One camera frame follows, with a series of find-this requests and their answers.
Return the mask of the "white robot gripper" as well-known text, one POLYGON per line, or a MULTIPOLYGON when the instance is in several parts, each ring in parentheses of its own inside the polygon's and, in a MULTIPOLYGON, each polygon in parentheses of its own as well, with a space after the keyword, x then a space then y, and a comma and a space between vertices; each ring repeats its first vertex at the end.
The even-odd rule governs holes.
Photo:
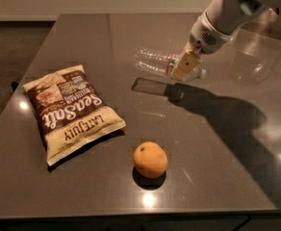
POLYGON ((205 11, 200 15, 190 30, 186 48, 171 76, 177 80, 197 78, 202 60, 199 55, 216 53, 234 35, 234 30, 227 25, 227 17, 222 12, 205 11))

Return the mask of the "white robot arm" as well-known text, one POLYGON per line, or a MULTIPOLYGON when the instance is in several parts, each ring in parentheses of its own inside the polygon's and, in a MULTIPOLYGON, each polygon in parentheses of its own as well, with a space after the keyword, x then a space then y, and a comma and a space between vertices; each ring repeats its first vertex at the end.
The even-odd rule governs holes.
POLYGON ((170 76, 180 81, 202 76, 201 56, 216 53, 246 22, 268 9, 281 17, 281 0, 213 0, 192 25, 170 76))

